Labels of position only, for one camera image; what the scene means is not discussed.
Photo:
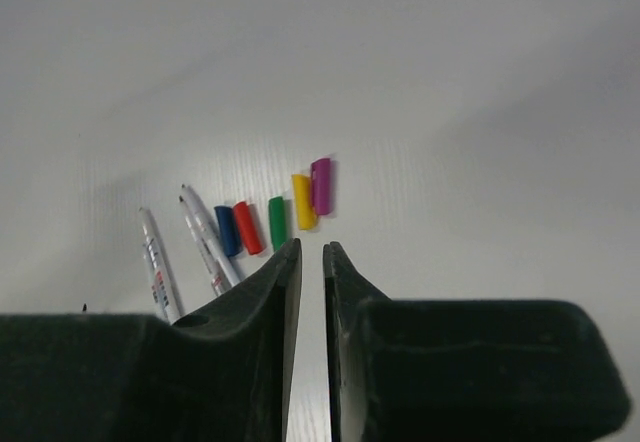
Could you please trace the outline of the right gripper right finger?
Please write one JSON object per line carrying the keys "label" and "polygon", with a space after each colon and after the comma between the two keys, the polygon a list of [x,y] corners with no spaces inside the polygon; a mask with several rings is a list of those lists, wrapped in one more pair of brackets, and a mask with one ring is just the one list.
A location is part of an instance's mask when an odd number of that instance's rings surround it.
{"label": "right gripper right finger", "polygon": [[323,249],[336,441],[595,441],[632,409],[594,321],[561,300],[394,300]]}

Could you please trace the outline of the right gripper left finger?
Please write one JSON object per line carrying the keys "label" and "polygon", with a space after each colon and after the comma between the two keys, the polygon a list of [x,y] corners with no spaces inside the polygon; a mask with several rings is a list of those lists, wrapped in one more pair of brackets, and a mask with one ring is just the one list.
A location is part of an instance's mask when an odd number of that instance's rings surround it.
{"label": "right gripper left finger", "polygon": [[5,315],[5,441],[282,441],[302,250],[285,243],[174,324],[152,315]]}

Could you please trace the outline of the blue pen cap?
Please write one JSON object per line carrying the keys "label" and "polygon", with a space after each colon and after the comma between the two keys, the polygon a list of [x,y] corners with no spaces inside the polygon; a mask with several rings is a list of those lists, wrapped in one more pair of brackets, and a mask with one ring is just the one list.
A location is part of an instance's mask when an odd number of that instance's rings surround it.
{"label": "blue pen cap", "polygon": [[236,226],[231,207],[218,205],[214,207],[218,223],[220,241],[227,257],[235,257],[242,251],[242,241]]}

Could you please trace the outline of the green pen cap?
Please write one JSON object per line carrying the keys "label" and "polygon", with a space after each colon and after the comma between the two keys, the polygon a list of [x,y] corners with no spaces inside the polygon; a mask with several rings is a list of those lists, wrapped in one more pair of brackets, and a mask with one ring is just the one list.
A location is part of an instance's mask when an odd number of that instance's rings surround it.
{"label": "green pen cap", "polygon": [[274,251],[278,251],[290,238],[287,203],[282,196],[269,200],[268,219],[271,245]]}

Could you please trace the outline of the green marker pen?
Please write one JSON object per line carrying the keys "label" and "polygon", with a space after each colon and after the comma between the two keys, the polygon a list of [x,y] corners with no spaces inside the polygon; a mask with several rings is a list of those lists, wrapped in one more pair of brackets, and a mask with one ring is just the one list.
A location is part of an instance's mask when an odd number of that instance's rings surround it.
{"label": "green marker pen", "polygon": [[144,260],[145,268],[147,272],[148,284],[150,286],[150,290],[153,298],[154,310],[155,310],[156,316],[159,319],[163,320],[164,322],[169,322],[168,316],[165,312],[165,309],[161,301],[159,289],[156,284],[155,271],[151,262],[151,258],[149,256],[148,250],[145,245],[143,245],[142,247],[142,254],[143,254],[143,260]]}

